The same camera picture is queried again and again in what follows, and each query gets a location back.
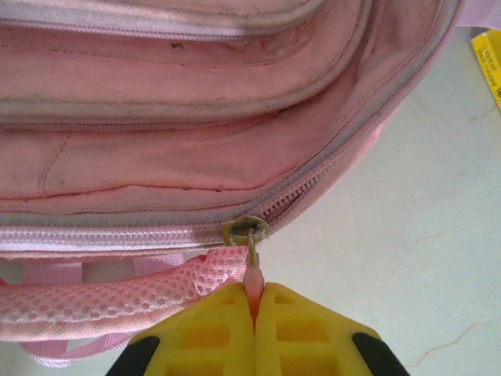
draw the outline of pink fabric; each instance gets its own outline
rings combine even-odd
[[[181,252],[171,255],[145,256],[134,258],[135,275],[145,276],[181,266],[185,261]]]
[[[244,118],[278,110],[315,95],[342,72],[362,37],[369,11],[369,0],[329,0],[314,25],[285,31],[290,35],[285,41],[270,36],[221,43],[221,54],[228,49],[239,52],[222,64],[206,61],[205,50],[184,41],[182,53],[165,45],[152,49],[148,43],[143,53],[129,41],[90,34],[80,36],[78,45],[82,39],[86,42],[82,51],[70,47],[75,37],[67,33],[49,38],[46,32],[29,33],[27,38],[17,29],[4,28],[0,116],[166,122]],[[325,43],[325,35],[335,39]],[[45,40],[57,43],[51,46]],[[256,63],[248,57],[256,53],[253,46],[267,61]],[[127,55],[131,49],[137,56]],[[162,49],[172,54],[167,62],[155,57]],[[32,100],[34,93],[37,101]]]
[[[24,262],[24,284],[79,284],[80,262]]]
[[[123,349],[131,336],[122,333],[105,334],[87,345],[70,351],[67,351],[68,341],[25,342],[22,347],[39,364],[47,367],[67,367],[74,360]]]
[[[373,38],[361,48],[366,63],[361,64],[360,53],[351,59],[348,55],[349,65],[335,85],[279,116],[206,128],[99,136],[0,130],[0,161],[5,161],[0,164],[0,212],[106,213],[113,220],[113,215],[129,217],[136,212],[192,214],[257,199],[310,161],[345,128],[363,103],[380,98],[384,93],[378,89],[386,87],[414,54],[419,56],[427,32],[441,30],[435,25],[439,8],[434,0],[420,2],[420,17],[405,23],[398,22],[399,17],[413,13],[416,3],[388,4],[374,5],[375,12],[391,12],[384,22],[377,19],[377,24],[367,28],[373,31]]]
[[[501,30],[501,1],[467,0],[461,14],[460,26]]]

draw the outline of zipper tab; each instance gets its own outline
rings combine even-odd
[[[222,237],[226,246],[259,243],[269,234],[269,224],[261,218],[245,215],[222,223]]]
[[[269,225],[258,217],[244,216],[222,224],[222,234],[226,245],[247,246],[247,269],[243,275],[243,289],[249,302],[249,313],[256,330],[261,296],[265,289],[265,278],[259,269],[259,254],[256,243],[265,239]]]

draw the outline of pink strap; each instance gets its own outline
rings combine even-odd
[[[500,0],[467,0],[460,17],[460,26],[501,29]]]
[[[79,284],[77,263],[27,264],[30,286],[0,286],[0,340],[24,342],[37,362],[51,367],[123,348],[130,335],[117,331],[144,330],[229,280],[241,280],[246,257],[245,248],[234,247],[213,249],[180,267],[182,255],[138,258],[137,274],[156,273],[102,284]],[[102,337],[67,351],[67,339],[97,335]]]
[[[134,260],[136,275],[161,272],[184,263],[184,255],[160,255],[141,257]],[[24,284],[79,284],[82,278],[81,263],[25,263]],[[69,341],[22,342],[23,349],[32,359],[47,367],[67,367],[74,360],[100,353],[122,349],[131,338],[129,334],[105,334],[95,341],[68,351]]]
[[[67,351],[68,341],[25,342],[21,346],[37,363],[47,367],[67,367],[74,360],[123,349],[130,338],[130,334],[106,334],[70,351]]]
[[[134,259],[135,275],[146,276],[164,270],[169,270],[181,266],[185,261],[183,253],[178,252],[172,255],[147,256]]]
[[[81,262],[23,264],[24,284],[79,284],[81,276]]]

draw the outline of zipper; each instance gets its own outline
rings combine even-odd
[[[323,155],[306,166],[305,171],[299,176],[294,174],[289,180],[282,182],[276,189],[266,195],[269,198],[260,203],[249,204],[247,210],[241,212],[253,213],[252,218],[261,219],[268,223],[268,232],[273,233],[281,227],[282,222],[292,215],[294,207],[309,194],[312,187],[332,168],[339,165],[346,155],[351,155],[352,150],[356,150],[364,142],[378,125],[367,127],[388,103],[394,99],[401,88],[408,85],[416,76],[422,73],[430,60],[435,56],[440,46],[444,43],[452,27],[452,20],[458,13],[458,6],[449,14],[449,24],[444,29],[438,42],[426,55],[421,64],[408,73],[402,83],[392,90],[390,96],[382,100],[378,106],[374,106],[371,111],[353,127],[354,131],[346,140],[342,140],[337,145],[329,145]],[[337,157],[332,157],[342,146],[348,146],[340,152]],[[238,213],[230,214],[229,217],[237,217]],[[193,247],[219,246],[229,242],[228,223],[221,218],[206,220],[202,223],[187,226],[169,226],[159,228],[148,228],[146,230],[137,229],[108,229],[108,230],[75,230],[75,229],[30,229],[10,227],[0,230],[0,251],[64,251],[64,248],[71,248],[69,251],[132,251],[138,249],[179,249]]]
[[[173,130],[190,130],[217,127],[228,125],[239,121],[250,120],[263,115],[254,115],[246,117],[235,117],[220,120],[205,120],[205,121],[162,121],[162,122],[126,122],[123,123],[58,123],[58,122],[43,122],[37,121],[36,123],[24,122],[18,123],[2,123],[0,128],[6,129],[30,129],[30,130],[43,130],[49,132],[144,132],[144,131],[163,131],[166,129]]]
[[[259,267],[259,256],[256,252],[256,243],[264,240],[269,234],[269,224],[261,218],[245,215],[235,221],[222,224],[222,237],[225,246],[246,246],[247,265],[251,268]]]
[[[56,23],[56,22],[49,23],[49,22],[30,21],[30,20],[0,19],[0,21],[4,25],[17,26],[17,27],[37,27],[40,29],[68,31],[74,33],[108,34],[121,37],[171,39],[176,41],[191,41],[191,42],[238,42],[249,38],[263,38],[266,35],[268,35],[263,33],[251,33],[245,35],[209,34],[210,33],[209,30],[211,28],[217,29],[216,27],[205,27],[204,29],[207,29],[207,34],[196,34],[196,33],[191,34],[191,33],[173,33],[168,31],[145,31],[137,29],[122,29],[118,27],[69,25],[67,23]]]

